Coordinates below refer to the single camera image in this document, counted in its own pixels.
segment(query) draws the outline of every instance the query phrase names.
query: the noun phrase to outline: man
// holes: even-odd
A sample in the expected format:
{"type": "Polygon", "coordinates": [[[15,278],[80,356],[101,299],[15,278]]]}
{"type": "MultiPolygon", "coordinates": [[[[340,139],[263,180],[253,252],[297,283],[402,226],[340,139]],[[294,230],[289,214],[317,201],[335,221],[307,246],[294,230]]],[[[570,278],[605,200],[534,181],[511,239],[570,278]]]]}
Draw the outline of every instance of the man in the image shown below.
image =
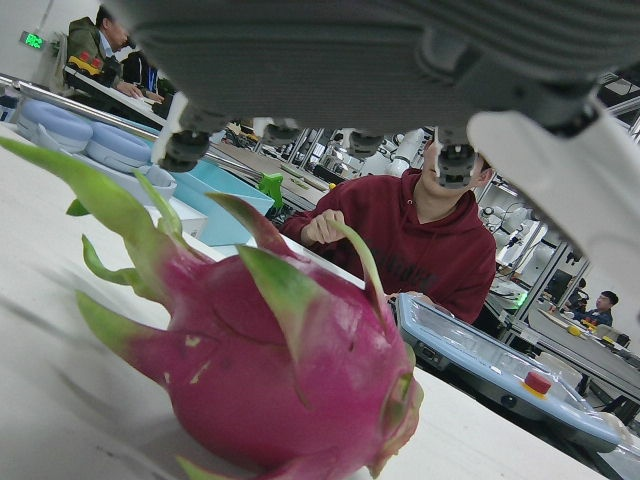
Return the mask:
{"type": "Polygon", "coordinates": [[[74,20],[69,24],[67,58],[80,57],[82,52],[87,52],[90,58],[99,58],[103,65],[112,65],[117,68],[112,87],[129,97],[140,98],[143,96],[140,89],[122,80],[121,67],[115,57],[112,59],[114,53],[122,50],[128,43],[129,35],[124,27],[100,6],[95,25],[89,17],[74,20]]]}
{"type": "Polygon", "coordinates": [[[359,257],[327,220],[346,223],[371,249],[387,294],[425,296],[473,323],[495,275],[496,244],[470,190],[486,185],[493,172],[479,157],[467,187],[441,187],[435,170],[440,148],[427,145],[422,171],[341,183],[315,210],[288,219],[282,233],[362,277],[359,257]]]}
{"type": "Polygon", "coordinates": [[[147,98],[162,102],[158,94],[158,69],[140,51],[131,52],[122,62],[122,79],[140,89],[147,98]]]}
{"type": "Polygon", "coordinates": [[[618,303],[618,296],[609,290],[605,290],[596,300],[596,308],[585,313],[574,311],[572,312],[573,318],[575,320],[590,319],[595,325],[612,327],[613,315],[611,314],[611,307],[616,303],[618,303]]]}

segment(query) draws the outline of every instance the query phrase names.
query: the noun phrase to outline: pink dragon fruit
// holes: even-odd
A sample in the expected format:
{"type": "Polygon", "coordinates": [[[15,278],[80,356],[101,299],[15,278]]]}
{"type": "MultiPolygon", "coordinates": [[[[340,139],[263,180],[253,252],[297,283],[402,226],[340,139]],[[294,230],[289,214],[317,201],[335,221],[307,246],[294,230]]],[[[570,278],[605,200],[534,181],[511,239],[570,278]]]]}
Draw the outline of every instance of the pink dragon fruit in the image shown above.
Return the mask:
{"type": "MultiPolygon", "coordinates": [[[[422,401],[415,357],[353,230],[334,224],[362,258],[364,290],[292,252],[250,205],[210,194],[259,247],[238,246],[239,255],[214,262],[186,244],[175,212],[144,177],[162,214],[157,228],[132,196],[84,164],[0,144],[67,182],[78,198],[70,214],[91,213],[123,237],[135,268],[106,269],[83,238],[85,262],[164,305],[168,330],[79,292],[80,311],[102,342],[166,389],[185,430],[211,452],[260,469],[260,480],[341,479],[363,465],[375,477],[413,435],[422,401]]],[[[229,479],[178,460],[193,480],[229,479]]]]}

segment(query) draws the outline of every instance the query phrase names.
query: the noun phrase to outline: robotic hand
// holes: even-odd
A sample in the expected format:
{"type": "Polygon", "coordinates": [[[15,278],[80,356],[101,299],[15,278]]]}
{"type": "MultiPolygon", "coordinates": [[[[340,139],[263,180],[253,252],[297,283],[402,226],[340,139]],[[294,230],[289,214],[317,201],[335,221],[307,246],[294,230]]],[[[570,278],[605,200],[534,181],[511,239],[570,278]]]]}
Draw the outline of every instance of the robotic hand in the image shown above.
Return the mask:
{"type": "Polygon", "coordinates": [[[468,182],[473,145],[640,296],[640,153],[595,100],[603,73],[640,60],[635,2],[105,3],[189,99],[166,168],[195,165],[231,118],[354,127],[361,157],[438,125],[444,185],[468,182]]]}

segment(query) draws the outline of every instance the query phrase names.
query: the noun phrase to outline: red button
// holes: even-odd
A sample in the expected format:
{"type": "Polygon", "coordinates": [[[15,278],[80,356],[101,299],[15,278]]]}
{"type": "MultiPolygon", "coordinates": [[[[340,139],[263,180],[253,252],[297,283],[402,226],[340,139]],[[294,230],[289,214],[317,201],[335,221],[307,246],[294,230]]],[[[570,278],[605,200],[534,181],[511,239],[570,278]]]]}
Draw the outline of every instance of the red button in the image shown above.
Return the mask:
{"type": "Polygon", "coordinates": [[[536,392],[544,395],[551,388],[551,380],[538,372],[529,372],[524,383],[536,392]]]}

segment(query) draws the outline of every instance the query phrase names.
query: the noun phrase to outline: maroon hoodie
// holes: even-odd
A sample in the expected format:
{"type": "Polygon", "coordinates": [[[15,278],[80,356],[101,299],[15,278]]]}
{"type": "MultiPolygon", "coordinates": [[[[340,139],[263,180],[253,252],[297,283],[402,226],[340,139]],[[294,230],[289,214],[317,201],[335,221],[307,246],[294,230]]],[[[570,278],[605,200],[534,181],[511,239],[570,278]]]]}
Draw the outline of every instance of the maroon hoodie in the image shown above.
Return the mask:
{"type": "MultiPolygon", "coordinates": [[[[402,178],[371,175],[341,183],[315,210],[289,218],[281,232],[300,242],[302,228],[315,216],[340,210],[371,249],[385,293],[424,293],[473,323],[495,274],[495,241],[478,218],[472,192],[447,217],[420,224],[413,189],[421,174],[409,169],[402,178]]],[[[362,278],[360,258],[348,240],[309,248],[362,278]]]]}

